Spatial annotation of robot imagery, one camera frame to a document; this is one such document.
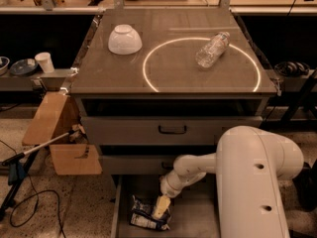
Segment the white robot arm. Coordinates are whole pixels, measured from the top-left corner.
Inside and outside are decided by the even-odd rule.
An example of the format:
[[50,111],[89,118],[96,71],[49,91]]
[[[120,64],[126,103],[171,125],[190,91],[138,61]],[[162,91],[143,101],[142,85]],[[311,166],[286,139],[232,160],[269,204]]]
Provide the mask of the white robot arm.
[[214,154],[177,157],[160,180],[160,192],[175,198],[214,174],[221,238],[290,238],[278,182],[297,177],[303,164],[292,140],[238,126],[221,136]]

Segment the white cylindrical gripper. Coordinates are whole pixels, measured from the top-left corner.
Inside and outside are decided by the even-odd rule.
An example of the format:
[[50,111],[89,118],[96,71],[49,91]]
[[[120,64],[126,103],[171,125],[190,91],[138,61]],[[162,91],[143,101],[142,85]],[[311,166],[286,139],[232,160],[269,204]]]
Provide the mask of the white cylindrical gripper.
[[176,198],[184,188],[184,181],[175,172],[170,172],[160,179],[160,192],[163,194],[159,196],[152,213],[152,218],[161,219],[164,213],[168,210],[170,199]]

